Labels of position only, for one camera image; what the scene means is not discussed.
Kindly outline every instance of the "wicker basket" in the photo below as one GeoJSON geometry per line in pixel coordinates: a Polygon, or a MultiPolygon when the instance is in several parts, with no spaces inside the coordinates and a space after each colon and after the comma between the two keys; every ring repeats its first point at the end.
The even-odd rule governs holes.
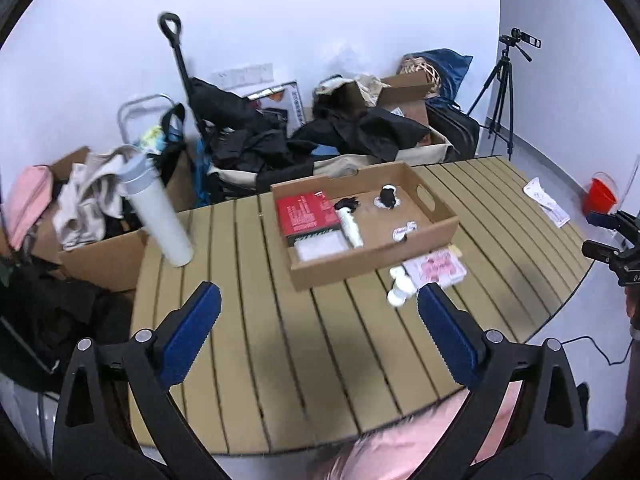
{"type": "Polygon", "coordinates": [[[440,74],[435,69],[435,67],[427,63],[424,58],[421,57],[405,57],[402,58],[402,63],[400,64],[400,68],[398,69],[399,74],[409,74],[411,72],[418,72],[418,70],[423,70],[427,73],[427,81],[433,82],[435,85],[434,94],[440,93],[440,74]]]}

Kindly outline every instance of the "wall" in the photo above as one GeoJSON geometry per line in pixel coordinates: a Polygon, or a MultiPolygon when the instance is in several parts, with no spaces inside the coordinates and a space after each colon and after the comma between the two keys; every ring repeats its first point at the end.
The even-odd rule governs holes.
{"type": "MultiPolygon", "coordinates": [[[[309,104],[322,78],[348,68],[395,73],[402,54],[449,47],[475,59],[460,90],[468,107],[495,62],[499,0],[35,0],[0,51],[0,168],[5,187],[25,164],[82,144],[120,141],[116,111],[134,97],[184,93],[158,14],[182,19],[190,71],[272,62],[309,104]]],[[[483,117],[486,102],[478,109],[483,117]]],[[[133,126],[134,132],[143,125],[133,126]]]]}
{"type": "MultiPolygon", "coordinates": [[[[603,0],[501,0],[500,32],[542,40],[512,49],[514,132],[582,186],[596,171],[624,189],[636,156],[640,56],[603,0]]],[[[508,114],[502,120],[508,127],[508,114]]],[[[640,183],[623,205],[640,210],[640,183]]]]}

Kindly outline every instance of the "table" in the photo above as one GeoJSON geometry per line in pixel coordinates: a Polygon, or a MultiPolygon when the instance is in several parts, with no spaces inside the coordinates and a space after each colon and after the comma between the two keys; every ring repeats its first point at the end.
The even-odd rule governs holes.
{"type": "MultiPolygon", "coordinates": [[[[467,277],[446,290],[484,329],[526,341],[584,277],[582,235],[557,229],[501,157],[414,168],[460,218],[467,277]]],[[[388,269],[296,292],[269,195],[180,214],[194,258],[175,269],[149,240],[131,333],[154,328],[203,280],[222,313],[170,393],[214,454],[265,454],[351,440],[449,396],[457,385],[414,303],[386,303],[388,269]]],[[[131,403],[142,445],[153,441],[131,403]]]]}

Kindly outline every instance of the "pink and white package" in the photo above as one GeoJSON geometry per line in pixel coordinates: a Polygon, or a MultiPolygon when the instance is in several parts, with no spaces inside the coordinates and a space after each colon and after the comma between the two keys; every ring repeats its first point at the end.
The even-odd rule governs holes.
{"type": "Polygon", "coordinates": [[[418,256],[402,263],[417,288],[437,283],[441,288],[455,285],[466,276],[466,269],[449,248],[418,256]]]}

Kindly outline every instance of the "wall outlet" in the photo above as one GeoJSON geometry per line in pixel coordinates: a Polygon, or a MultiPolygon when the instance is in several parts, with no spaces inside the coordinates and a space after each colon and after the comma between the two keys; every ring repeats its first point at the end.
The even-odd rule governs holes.
{"type": "Polygon", "coordinates": [[[273,63],[231,68],[214,72],[211,82],[224,90],[273,82],[273,63]]]}

